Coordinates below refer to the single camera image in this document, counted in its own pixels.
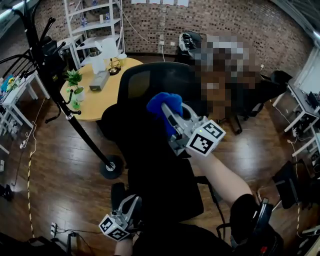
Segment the black coat rack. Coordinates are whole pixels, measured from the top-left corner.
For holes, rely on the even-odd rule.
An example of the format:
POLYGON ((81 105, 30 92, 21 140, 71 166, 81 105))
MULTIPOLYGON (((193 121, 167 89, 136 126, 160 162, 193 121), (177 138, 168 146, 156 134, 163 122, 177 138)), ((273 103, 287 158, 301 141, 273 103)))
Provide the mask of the black coat rack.
POLYGON ((70 110, 68 108, 67 101, 63 98, 61 93, 54 85, 53 76, 51 75, 52 67, 49 64, 47 57, 45 57, 45 54, 43 53, 42 46, 44 37, 56 20, 53 17, 48 20, 41 38, 39 38, 35 25, 35 14, 41 1, 42 0, 38 0, 34 8, 30 9, 28 7, 27 0, 23 0, 23 11, 20 11, 19 8, 6 5, 5 3, 0 3, 0 8, 14 13, 14 15, 19 16, 19 18, 21 19, 24 25, 24 32, 29 44, 28 51, 30 52, 30 54, 15 54, 10 57, 1 59, 0 64, 9 62, 14 59, 26 59, 34 65, 34 70, 27 73, 27 75, 31 75, 34 72, 37 72, 39 78, 43 82, 44 88, 47 90, 49 96, 58 107, 59 112, 64 112, 64 114, 66 115, 66 119, 71 124, 71 126, 80 135, 84 142, 92 149, 92 151, 101 159, 99 170, 102 176, 108 180, 114 180, 120 177, 123 172, 124 163, 122 159, 116 155, 104 155, 100 151, 100 149, 92 141, 90 136, 85 132, 84 128, 80 125, 80 123, 74 116, 75 114, 79 115, 81 112, 70 110))

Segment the potted green plant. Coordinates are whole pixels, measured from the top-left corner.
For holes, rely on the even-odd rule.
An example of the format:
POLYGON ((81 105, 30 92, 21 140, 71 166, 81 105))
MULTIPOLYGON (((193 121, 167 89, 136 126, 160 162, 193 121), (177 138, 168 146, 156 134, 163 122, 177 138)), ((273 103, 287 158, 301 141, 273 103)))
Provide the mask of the potted green plant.
POLYGON ((67 78, 67 93, 71 93, 73 91, 74 100, 77 102, 82 102, 85 99, 85 88, 80 86, 79 83, 82 81, 82 74, 78 70, 68 70, 66 72, 67 78))

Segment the blue cloth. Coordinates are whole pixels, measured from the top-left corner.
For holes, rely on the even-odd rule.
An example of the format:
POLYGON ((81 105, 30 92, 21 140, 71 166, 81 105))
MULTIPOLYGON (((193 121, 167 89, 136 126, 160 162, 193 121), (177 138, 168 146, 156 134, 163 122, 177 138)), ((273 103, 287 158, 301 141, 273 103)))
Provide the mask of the blue cloth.
POLYGON ((163 121, 167 135, 171 137, 176 133, 176 130, 168 122, 162 110, 162 103, 165 103, 172 111, 175 111, 182 116, 182 97, 175 93, 160 92, 155 95, 146 105, 148 112, 155 114, 157 119, 161 119, 163 121))

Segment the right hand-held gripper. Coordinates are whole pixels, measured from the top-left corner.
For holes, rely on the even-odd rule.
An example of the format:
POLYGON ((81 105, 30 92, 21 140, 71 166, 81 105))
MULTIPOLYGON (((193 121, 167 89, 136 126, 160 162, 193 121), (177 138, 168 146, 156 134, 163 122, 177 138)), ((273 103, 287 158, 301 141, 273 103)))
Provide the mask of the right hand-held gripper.
MULTIPOLYGON (((199 121, 200 117, 189 105, 182 103, 181 107, 184 123, 199 121)), ((178 124, 178 114, 171 110, 166 103, 161 104, 161 109, 170 125, 178 124)), ((185 149, 189 149, 206 157, 217 147, 225 135, 226 132, 213 120, 200 121, 193 126, 189 125, 185 130, 180 128, 177 135, 172 135, 169 139, 169 146, 177 156, 185 149)))

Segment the person's left forearm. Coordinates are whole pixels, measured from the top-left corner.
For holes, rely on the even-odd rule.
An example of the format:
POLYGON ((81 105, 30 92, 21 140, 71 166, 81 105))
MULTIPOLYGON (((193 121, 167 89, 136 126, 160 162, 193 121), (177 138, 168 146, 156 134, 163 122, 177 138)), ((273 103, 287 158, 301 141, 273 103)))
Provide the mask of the person's left forearm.
POLYGON ((132 256, 133 239, 131 237, 118 241, 115 246, 114 256, 132 256))

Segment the white open case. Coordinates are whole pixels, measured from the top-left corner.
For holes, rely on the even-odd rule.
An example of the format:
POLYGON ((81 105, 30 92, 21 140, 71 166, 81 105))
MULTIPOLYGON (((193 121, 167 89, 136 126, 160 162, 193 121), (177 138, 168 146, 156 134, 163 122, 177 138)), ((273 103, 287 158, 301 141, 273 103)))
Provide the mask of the white open case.
POLYGON ((179 49, 182 52, 190 52, 201 46, 202 37, 192 31, 185 31, 179 35, 179 49))

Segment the yellow black striped tape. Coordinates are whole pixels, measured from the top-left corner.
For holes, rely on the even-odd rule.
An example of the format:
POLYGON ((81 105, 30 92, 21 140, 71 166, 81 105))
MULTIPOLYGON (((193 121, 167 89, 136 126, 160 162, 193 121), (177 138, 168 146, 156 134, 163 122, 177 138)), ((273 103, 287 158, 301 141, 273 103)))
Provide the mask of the yellow black striped tape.
POLYGON ((30 152, 29 161, 28 161, 28 172, 27 172, 27 203, 28 203, 28 216, 29 216, 29 223, 30 223, 30 230, 31 230, 32 238, 35 238, 35 233, 34 233, 32 213, 31 213, 30 179, 31 179, 32 156, 33 156, 34 152, 35 151, 30 152))

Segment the colourful plush toys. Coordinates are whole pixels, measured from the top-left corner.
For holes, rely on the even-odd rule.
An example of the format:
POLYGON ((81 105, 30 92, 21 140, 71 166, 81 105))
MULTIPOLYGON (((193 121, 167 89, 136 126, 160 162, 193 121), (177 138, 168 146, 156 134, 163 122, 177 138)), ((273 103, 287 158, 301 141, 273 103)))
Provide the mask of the colourful plush toys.
POLYGON ((0 86, 0 91, 2 93, 7 93, 15 88, 17 88, 21 83, 21 79, 18 76, 13 76, 12 74, 9 75, 6 80, 3 81, 2 85, 0 86))

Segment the white side table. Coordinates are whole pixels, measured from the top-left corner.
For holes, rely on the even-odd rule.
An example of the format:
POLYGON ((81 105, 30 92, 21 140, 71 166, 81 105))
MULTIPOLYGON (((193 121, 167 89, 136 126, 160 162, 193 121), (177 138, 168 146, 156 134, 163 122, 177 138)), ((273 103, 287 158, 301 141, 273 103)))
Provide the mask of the white side table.
POLYGON ((37 71, 35 71, 33 74, 31 74, 30 76, 28 76, 22 83, 22 85, 20 85, 19 87, 13 89, 8 96, 5 97, 5 99, 2 102, 2 106, 4 107, 4 109, 6 110, 7 113, 9 113, 13 119, 20 125, 23 125, 23 122, 25 124, 27 124, 30 128, 33 128, 33 124, 23 115, 23 113, 18 109, 18 107, 16 106, 16 103, 18 102, 18 100, 20 99, 20 97, 22 96, 22 94, 24 93, 25 90, 28 90, 31 98, 33 100, 37 100, 38 96, 35 93, 35 91, 33 90, 32 86, 31 86, 31 82, 33 80, 36 80, 36 82, 38 83, 40 89, 42 90, 44 96, 46 99, 50 99, 50 95, 47 92, 39 74, 37 71))

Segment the white office desk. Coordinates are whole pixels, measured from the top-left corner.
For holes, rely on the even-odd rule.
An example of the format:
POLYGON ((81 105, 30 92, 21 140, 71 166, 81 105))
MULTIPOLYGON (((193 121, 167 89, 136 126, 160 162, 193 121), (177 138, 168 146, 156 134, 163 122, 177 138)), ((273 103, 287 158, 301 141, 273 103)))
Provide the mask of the white office desk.
POLYGON ((313 117, 313 121, 309 121, 307 127, 302 131, 303 133, 308 130, 312 131, 313 137, 309 139, 301 148, 295 150, 292 154, 292 157, 295 158, 302 151, 307 149, 310 145, 315 143, 315 146, 312 148, 311 152, 315 149, 318 149, 320 152, 320 142, 318 141, 317 133, 314 129, 314 125, 318 120, 320 120, 320 114, 315 113, 313 108, 306 101, 306 94, 299 88, 291 85, 290 83, 286 83, 288 90, 290 91, 291 96, 297 101, 297 106, 294 108, 294 111, 300 110, 300 113, 295 117, 293 121, 287 120, 287 118, 281 113, 281 111, 277 108, 277 104, 280 102, 285 93, 279 95, 276 100, 272 103, 272 107, 275 108, 279 113, 285 117, 285 120, 288 122, 288 126, 284 129, 284 132, 287 133, 293 130, 294 126, 301 121, 304 117, 313 117))

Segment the black mesh desk chair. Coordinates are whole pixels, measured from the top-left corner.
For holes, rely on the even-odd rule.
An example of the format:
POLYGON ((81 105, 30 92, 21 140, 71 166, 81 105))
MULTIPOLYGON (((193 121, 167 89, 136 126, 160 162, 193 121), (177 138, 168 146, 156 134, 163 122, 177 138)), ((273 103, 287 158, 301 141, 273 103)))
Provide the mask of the black mesh desk chair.
POLYGON ((42 52, 52 75, 61 74, 66 67, 66 63, 59 55, 57 48, 56 40, 52 40, 50 36, 44 37, 42 41, 42 52))

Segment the black chair with chrome frame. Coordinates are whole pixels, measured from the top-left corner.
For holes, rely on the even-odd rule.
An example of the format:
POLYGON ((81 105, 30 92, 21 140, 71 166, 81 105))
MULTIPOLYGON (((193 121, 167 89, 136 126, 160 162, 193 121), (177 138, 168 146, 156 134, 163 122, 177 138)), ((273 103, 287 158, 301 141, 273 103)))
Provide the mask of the black chair with chrome frame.
POLYGON ((298 177, 298 165, 302 166, 309 174, 307 165, 303 159, 296 162, 287 161, 281 169, 271 177, 265 186, 259 187, 256 195, 260 202, 261 218, 269 218, 272 211, 276 209, 262 194, 271 188, 276 188, 279 203, 284 209, 302 203, 303 207, 312 207, 314 204, 320 206, 320 179, 316 177, 298 177))

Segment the round wooden table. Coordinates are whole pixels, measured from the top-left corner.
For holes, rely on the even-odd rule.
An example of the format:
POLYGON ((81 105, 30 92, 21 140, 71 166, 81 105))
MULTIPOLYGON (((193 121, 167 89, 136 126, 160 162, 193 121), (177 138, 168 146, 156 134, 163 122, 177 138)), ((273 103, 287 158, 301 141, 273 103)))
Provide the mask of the round wooden table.
POLYGON ((82 80, 79 85, 84 87, 84 100, 79 103, 81 114, 75 114, 76 119, 88 122, 100 120, 103 112, 117 103, 120 80, 123 73, 129 68, 141 64, 141 61, 127 57, 124 67, 121 68, 118 74, 109 77, 102 91, 92 91, 89 88, 95 76, 92 65, 87 64, 81 67, 79 73, 82 74, 82 80))

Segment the black mesh chair backrest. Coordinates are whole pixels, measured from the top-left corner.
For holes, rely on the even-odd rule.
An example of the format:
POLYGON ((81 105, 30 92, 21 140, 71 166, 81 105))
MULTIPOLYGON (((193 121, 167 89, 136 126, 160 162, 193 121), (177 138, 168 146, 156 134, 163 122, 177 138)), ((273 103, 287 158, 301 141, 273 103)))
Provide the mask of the black mesh chair backrest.
POLYGON ((195 67, 178 62, 144 63, 127 69, 119 84, 117 102, 98 121, 102 134, 115 142, 125 159, 136 153, 170 152, 164 122, 147 110, 148 102, 164 92, 180 95, 198 116, 208 116, 195 67))

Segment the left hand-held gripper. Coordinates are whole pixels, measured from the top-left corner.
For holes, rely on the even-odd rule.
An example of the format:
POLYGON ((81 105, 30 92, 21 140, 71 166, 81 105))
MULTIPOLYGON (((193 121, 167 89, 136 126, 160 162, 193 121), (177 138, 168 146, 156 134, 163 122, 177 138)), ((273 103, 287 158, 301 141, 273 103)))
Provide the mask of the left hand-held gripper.
POLYGON ((118 210, 106 214, 98 227, 108 238, 119 242, 133 234, 130 227, 137 227, 142 220, 142 198, 129 195, 120 203, 118 210))

